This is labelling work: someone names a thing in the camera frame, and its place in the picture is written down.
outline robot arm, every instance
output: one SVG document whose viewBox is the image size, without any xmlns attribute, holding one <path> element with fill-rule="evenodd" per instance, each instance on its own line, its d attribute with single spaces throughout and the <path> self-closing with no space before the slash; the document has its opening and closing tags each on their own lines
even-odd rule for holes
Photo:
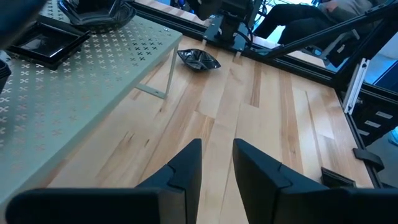
<svg viewBox="0 0 398 224">
<path fill-rule="evenodd" d="M 211 15 L 216 14 L 223 0 L 187 0 L 187 2 L 199 19 L 204 21 Z"/>
</svg>

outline black metal frame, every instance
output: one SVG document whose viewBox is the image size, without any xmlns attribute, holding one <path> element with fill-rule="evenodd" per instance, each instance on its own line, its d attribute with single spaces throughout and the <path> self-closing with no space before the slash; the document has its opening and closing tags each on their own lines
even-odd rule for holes
<svg viewBox="0 0 398 224">
<path fill-rule="evenodd" d="M 175 29 L 193 39 L 196 40 L 204 39 L 204 35 L 207 30 L 206 26 L 182 19 L 178 16 L 171 15 L 166 12 L 153 9 L 149 6 L 138 4 L 136 2 L 134 3 L 134 7 L 137 9 L 138 16 L 162 24 L 171 29 Z M 241 53 L 242 56 L 244 57 L 251 58 L 258 62 L 266 63 L 270 66 L 288 71 L 290 73 L 294 73 L 309 80 L 332 87 L 336 90 L 338 96 L 341 97 L 339 93 L 347 90 L 347 85 L 353 72 L 353 65 L 358 63 L 359 60 L 361 60 L 363 57 L 365 58 L 369 57 L 369 54 L 367 54 L 366 51 L 364 51 L 366 46 L 364 45 L 360 46 L 360 48 L 362 49 L 361 52 L 357 52 L 357 54 L 353 55 L 354 57 L 352 57 L 351 60 L 346 62 L 343 68 L 341 68 L 338 73 L 332 72 L 325 68 L 318 67 L 312 63 L 297 59 L 287 54 L 295 50 L 300 50 L 303 47 L 306 47 L 310 44 L 314 44 L 314 42 L 322 41 L 323 39 L 327 38 L 330 35 L 340 34 L 342 32 L 354 29 L 356 26 L 360 26 L 362 24 L 369 24 L 370 22 L 377 21 L 380 19 L 386 21 L 387 19 L 389 19 L 388 18 L 389 15 L 394 16 L 394 13 L 391 12 L 394 12 L 396 10 L 398 10 L 398 3 L 394 2 L 394 0 L 391 0 L 391 4 L 389 4 L 388 6 L 382 4 L 378 7 L 371 9 L 363 16 L 335 25 L 331 29 L 324 30 L 317 34 L 306 37 L 302 40 L 293 42 L 291 44 L 280 46 L 274 49 L 273 51 L 263 46 L 253 44 L 250 49 L 246 48 Z M 375 37 L 377 37 L 377 33 L 374 32 L 373 35 L 369 34 L 367 38 L 365 38 L 364 42 L 367 40 L 367 42 L 369 43 L 370 41 L 373 41 Z M 377 47 L 374 47 L 373 52 L 377 53 L 388 40 L 389 39 L 383 39 L 382 42 Z M 215 47 L 220 47 L 228 51 L 236 52 L 236 49 L 233 49 L 232 47 L 218 45 L 215 42 L 212 42 L 210 44 L 214 45 Z M 398 108 L 398 94 L 389 90 L 385 90 L 383 88 L 379 88 L 378 86 L 373 86 L 364 83 L 361 89 L 360 97 L 362 99 L 371 98 L 372 100 L 377 100 L 378 102 L 380 102 L 380 104 L 393 105 Z M 352 116 L 346 115 L 346 118 L 353 132 L 358 147 L 365 149 L 365 145 L 361 139 L 361 136 L 358 134 L 358 130 L 356 128 Z M 365 163 L 365 165 L 367 167 L 373 185 L 377 188 L 378 187 L 381 188 L 382 187 L 381 181 L 379 180 L 374 168 L 370 167 L 369 164 Z"/>
</svg>

